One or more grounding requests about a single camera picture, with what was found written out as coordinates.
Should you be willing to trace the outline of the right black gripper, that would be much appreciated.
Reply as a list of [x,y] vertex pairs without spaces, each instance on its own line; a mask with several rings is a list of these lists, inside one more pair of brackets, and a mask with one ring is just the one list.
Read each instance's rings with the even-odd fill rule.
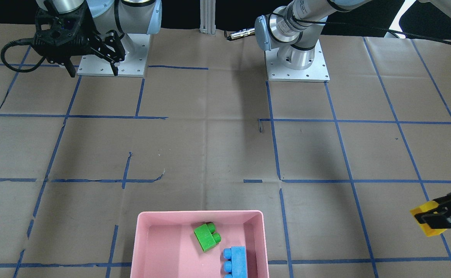
[[72,78],[76,77],[76,69],[70,57],[89,54],[108,62],[113,75],[118,76],[118,65],[125,60],[121,37],[117,31],[108,31],[102,39],[89,8],[58,15],[38,8],[31,46],[49,62],[62,64]]

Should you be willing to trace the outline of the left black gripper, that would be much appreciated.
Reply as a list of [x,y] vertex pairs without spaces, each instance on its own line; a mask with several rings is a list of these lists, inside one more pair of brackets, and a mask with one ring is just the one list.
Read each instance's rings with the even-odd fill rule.
[[433,199],[436,207],[432,211],[417,213],[414,217],[420,224],[431,229],[451,229],[451,193]]

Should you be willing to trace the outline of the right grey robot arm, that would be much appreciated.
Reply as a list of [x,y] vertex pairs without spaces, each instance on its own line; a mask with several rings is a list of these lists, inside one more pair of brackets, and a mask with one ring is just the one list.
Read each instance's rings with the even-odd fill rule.
[[160,0],[39,0],[32,48],[71,77],[142,78]]

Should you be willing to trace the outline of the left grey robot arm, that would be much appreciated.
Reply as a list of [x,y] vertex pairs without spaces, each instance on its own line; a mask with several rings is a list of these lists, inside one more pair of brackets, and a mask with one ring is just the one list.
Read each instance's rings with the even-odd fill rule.
[[[366,3],[366,0],[293,0],[255,20],[257,44],[263,51],[277,50],[280,65],[295,72],[309,69],[316,60],[314,49],[326,25],[365,28],[451,45],[451,41],[446,39],[367,24],[327,20],[335,12],[350,12]],[[435,230],[451,229],[451,192],[412,209],[411,214],[428,236]]]

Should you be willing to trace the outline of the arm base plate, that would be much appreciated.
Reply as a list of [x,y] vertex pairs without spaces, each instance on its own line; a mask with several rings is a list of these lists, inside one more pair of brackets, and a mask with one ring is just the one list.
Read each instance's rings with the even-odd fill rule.
[[331,80],[319,40],[308,51],[282,46],[265,51],[264,55],[269,81],[327,83]]
[[125,59],[120,62],[115,76],[109,62],[95,55],[84,55],[80,61],[77,74],[92,77],[132,77],[143,78],[147,68],[148,53],[152,35],[126,34],[122,38]]

